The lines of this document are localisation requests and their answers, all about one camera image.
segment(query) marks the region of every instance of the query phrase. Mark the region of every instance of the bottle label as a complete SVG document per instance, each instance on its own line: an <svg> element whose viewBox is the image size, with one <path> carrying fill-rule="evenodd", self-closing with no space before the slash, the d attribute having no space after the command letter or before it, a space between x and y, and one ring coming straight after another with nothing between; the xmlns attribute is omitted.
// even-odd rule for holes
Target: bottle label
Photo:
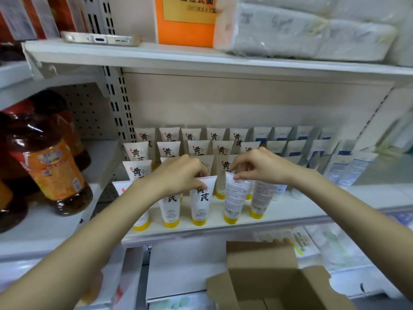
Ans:
<svg viewBox="0 0 413 310"><path fill-rule="evenodd" d="M71 197L85 187L85 181L64 140L37 152L11 152L50 200Z"/></svg>
<svg viewBox="0 0 413 310"><path fill-rule="evenodd" d="M13 192L0 181L0 210L3 210L13 199Z"/></svg>
<svg viewBox="0 0 413 310"><path fill-rule="evenodd" d="M59 127L59 133L62 135L65 143L69 146L72 155L75 157L85 150L85 146L80 140L80 135L73 123L69 110L64 110L53 115L54 121Z"/></svg>

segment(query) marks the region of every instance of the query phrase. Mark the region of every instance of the open cardboard box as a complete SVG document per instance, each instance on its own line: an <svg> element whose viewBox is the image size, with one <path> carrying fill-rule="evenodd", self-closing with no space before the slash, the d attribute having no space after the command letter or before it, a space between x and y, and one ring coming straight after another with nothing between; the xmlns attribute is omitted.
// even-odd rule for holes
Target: open cardboard box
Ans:
<svg viewBox="0 0 413 310"><path fill-rule="evenodd" d="M219 310L355 310L323 266L298 268L290 244L227 242L227 263L227 272L206 280Z"/></svg>

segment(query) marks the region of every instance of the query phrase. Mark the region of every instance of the orange package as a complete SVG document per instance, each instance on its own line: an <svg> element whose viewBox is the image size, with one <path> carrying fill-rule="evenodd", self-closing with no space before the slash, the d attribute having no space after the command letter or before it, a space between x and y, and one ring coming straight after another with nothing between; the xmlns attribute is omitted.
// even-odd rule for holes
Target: orange package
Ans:
<svg viewBox="0 0 413 310"><path fill-rule="evenodd" d="M87 33L83 4L80 0L48 0L59 31Z"/></svg>
<svg viewBox="0 0 413 310"><path fill-rule="evenodd" d="M0 42L58 37L47 0L0 0Z"/></svg>
<svg viewBox="0 0 413 310"><path fill-rule="evenodd" d="M158 43L210 47L216 0L155 0Z"/></svg>

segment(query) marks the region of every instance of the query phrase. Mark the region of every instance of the bottle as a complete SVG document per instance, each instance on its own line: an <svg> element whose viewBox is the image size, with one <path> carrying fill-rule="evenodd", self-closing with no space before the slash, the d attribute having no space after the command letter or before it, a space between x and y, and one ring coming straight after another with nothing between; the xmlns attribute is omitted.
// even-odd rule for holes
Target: bottle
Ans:
<svg viewBox="0 0 413 310"><path fill-rule="evenodd" d="M0 112L0 180L18 196L29 196L39 191L32 177L14 159L7 149L6 123L8 116Z"/></svg>
<svg viewBox="0 0 413 310"><path fill-rule="evenodd" d="M51 116L59 127L66 144L75 159L80 171L86 169L91 162L90 155L80 140L80 136L73 123L72 114L65 99L52 90L44 90L31 96L34 112Z"/></svg>
<svg viewBox="0 0 413 310"><path fill-rule="evenodd" d="M84 210L93 193L84 181L54 122L34 113L30 100L7 109L7 143L13 156L28 171L59 215Z"/></svg>
<svg viewBox="0 0 413 310"><path fill-rule="evenodd" d="M19 224L26 217L27 204L20 196L0 181L0 233L4 233Z"/></svg>

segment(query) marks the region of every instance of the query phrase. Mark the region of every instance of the skin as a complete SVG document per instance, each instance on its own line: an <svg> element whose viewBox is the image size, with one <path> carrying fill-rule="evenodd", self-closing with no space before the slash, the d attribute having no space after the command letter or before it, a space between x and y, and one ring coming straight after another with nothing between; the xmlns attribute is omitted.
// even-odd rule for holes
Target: skin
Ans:
<svg viewBox="0 0 413 310"><path fill-rule="evenodd" d="M413 301L413 233L329 182L265 148L238 156L235 179L290 185L318 204L407 298ZM109 207L68 238L9 289L2 310L71 310L133 224L163 197L196 188L206 167L188 155L170 158L132 183Z"/></svg>

